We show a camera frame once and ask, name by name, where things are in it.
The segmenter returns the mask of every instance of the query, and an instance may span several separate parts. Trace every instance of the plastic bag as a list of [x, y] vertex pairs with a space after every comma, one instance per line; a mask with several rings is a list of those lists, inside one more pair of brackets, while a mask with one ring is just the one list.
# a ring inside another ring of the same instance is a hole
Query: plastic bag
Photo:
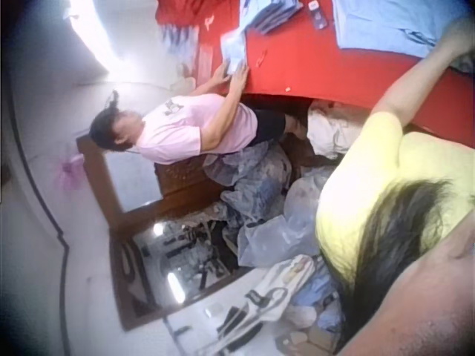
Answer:
[[160, 26], [162, 43], [166, 51], [176, 56], [179, 63], [184, 64], [188, 71], [194, 70], [194, 61], [198, 49], [198, 26], [178, 27], [172, 24]]
[[348, 152], [368, 115], [365, 109], [338, 104], [330, 107], [315, 100], [308, 110], [307, 131], [313, 152], [329, 159]]
[[223, 55], [223, 61], [229, 60], [229, 75], [236, 71], [239, 63], [247, 63], [246, 36], [240, 28], [221, 36], [221, 54]]
[[204, 171], [209, 179], [231, 187], [258, 165], [268, 150], [269, 143], [262, 142], [235, 154], [209, 154], [203, 163]]
[[289, 190], [284, 213], [264, 222], [246, 222], [237, 236], [239, 266], [268, 267], [298, 254], [319, 252], [315, 216], [320, 193], [334, 168], [316, 168]]
[[221, 193], [221, 199], [238, 211], [245, 223], [267, 220], [275, 215], [274, 205], [282, 201], [291, 173], [286, 154], [273, 144], [254, 169], [236, 182], [234, 191]]

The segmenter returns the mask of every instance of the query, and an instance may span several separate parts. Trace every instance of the fluorescent light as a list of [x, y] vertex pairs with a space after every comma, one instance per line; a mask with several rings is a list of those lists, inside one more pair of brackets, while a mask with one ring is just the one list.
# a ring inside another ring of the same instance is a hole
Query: fluorescent light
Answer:
[[127, 65], [117, 58], [104, 27], [97, 15], [93, 0], [69, 0], [68, 18], [74, 31], [97, 61], [110, 73], [127, 71]]
[[185, 301], [185, 291], [181, 288], [180, 281], [178, 280], [175, 273], [170, 272], [166, 278], [170, 284], [171, 292], [179, 304]]
[[157, 222], [154, 225], [154, 234], [155, 234], [155, 236], [162, 236], [164, 229], [165, 229], [165, 225], [163, 225], [162, 222]]

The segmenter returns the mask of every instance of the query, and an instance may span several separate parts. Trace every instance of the clear plastic bag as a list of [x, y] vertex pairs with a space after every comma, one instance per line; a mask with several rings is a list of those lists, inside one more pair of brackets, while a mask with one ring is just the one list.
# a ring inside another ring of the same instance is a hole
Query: clear plastic bag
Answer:
[[237, 236], [239, 266], [268, 267], [299, 254], [318, 254], [315, 216], [332, 172], [333, 168], [316, 168], [297, 180], [287, 194], [283, 214], [267, 222], [246, 222]]
[[236, 182], [233, 191], [221, 194], [221, 199], [238, 211], [245, 223], [268, 220], [275, 216], [275, 206], [282, 201], [282, 190], [289, 187], [291, 173], [289, 159], [274, 144], [254, 169]]
[[221, 36], [221, 54], [223, 61], [229, 60], [229, 75], [237, 70], [241, 62], [247, 63], [246, 36], [240, 28]]
[[246, 176], [264, 158], [269, 150], [269, 143], [262, 142], [256, 146], [244, 148], [235, 154], [209, 154], [203, 163], [208, 178], [225, 187], [232, 187], [239, 179]]

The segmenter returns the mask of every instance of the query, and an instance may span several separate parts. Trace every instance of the sleeve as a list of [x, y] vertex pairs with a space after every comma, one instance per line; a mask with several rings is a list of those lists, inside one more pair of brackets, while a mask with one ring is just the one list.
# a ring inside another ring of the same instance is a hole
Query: sleeve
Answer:
[[200, 128], [195, 126], [167, 127], [160, 133], [160, 143], [147, 148], [145, 156], [162, 165], [198, 156], [201, 149]]
[[360, 167], [397, 167], [402, 126], [391, 113], [375, 113], [364, 123], [361, 133], [348, 150], [342, 165], [357, 162]]

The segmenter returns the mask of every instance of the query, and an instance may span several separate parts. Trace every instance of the hand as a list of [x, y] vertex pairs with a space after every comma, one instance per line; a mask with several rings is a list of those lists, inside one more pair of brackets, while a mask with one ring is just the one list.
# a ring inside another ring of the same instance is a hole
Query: hand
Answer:
[[228, 76], [226, 72], [228, 71], [229, 60], [224, 61], [221, 65], [214, 71], [211, 81], [214, 85], [221, 85], [228, 82], [231, 79], [231, 76]]
[[464, 17], [452, 22], [445, 30], [439, 43], [440, 50], [446, 50], [453, 59], [475, 49], [475, 21]]
[[246, 87], [247, 74], [249, 72], [249, 67], [246, 63], [241, 62], [231, 78], [231, 84], [229, 85], [229, 92], [239, 92], [242, 93]]

